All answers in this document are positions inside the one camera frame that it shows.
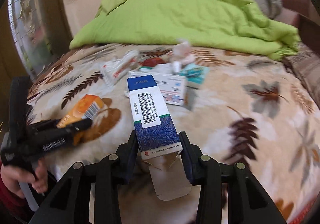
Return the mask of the person's left hand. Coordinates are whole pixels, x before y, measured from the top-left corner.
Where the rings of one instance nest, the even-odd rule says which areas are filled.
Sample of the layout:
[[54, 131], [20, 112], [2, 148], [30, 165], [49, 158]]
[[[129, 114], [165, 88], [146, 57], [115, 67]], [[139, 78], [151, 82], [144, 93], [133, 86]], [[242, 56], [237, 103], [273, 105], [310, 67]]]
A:
[[31, 183], [32, 187], [41, 194], [48, 189], [48, 171], [44, 158], [38, 160], [35, 175], [28, 171], [12, 165], [1, 166], [1, 178], [6, 188], [21, 199], [25, 196], [20, 188], [19, 182]]

